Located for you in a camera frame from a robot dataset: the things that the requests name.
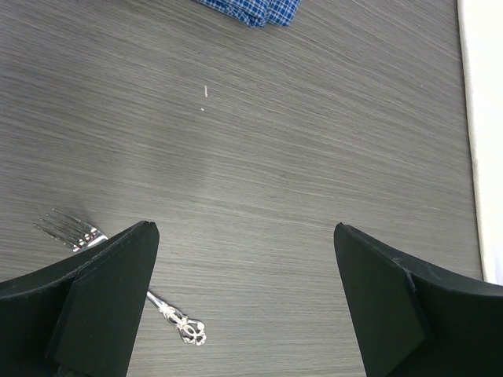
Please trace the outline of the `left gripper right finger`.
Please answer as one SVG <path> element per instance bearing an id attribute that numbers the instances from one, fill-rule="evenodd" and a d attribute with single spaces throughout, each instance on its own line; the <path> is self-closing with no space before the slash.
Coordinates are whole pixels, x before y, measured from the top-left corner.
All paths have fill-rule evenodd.
<path id="1" fill-rule="evenodd" d="M 337 266 L 367 376 L 500 376 L 502 287 L 339 223 Z"/>

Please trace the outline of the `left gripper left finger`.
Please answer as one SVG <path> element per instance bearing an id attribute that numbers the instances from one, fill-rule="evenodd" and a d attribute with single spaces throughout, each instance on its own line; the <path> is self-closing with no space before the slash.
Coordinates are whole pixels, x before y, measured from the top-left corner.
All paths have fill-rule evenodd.
<path id="1" fill-rule="evenodd" d="M 3 376 L 125 376 L 160 234 L 140 221 L 1 283 Z"/>

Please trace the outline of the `ornate silver fork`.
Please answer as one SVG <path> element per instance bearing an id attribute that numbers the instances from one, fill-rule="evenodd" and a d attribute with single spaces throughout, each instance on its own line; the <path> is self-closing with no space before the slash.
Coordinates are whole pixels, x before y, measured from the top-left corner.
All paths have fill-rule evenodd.
<path id="1" fill-rule="evenodd" d="M 86 251 L 108 240 L 108 237 L 100 229 L 55 208 L 46 213 L 33 226 L 73 253 Z M 147 290 L 146 297 L 165 320 L 177 329 L 185 344 L 202 346 L 206 342 L 207 335 L 203 322 L 188 317 L 180 309 L 165 302 L 150 290 Z"/>

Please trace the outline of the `white cloth napkin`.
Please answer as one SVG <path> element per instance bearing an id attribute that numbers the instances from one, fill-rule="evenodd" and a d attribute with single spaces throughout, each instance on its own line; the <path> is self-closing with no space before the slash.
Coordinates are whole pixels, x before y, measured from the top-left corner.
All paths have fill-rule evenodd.
<path id="1" fill-rule="evenodd" d="M 483 278 L 502 284 L 502 2 L 459 1 L 461 53 Z"/>

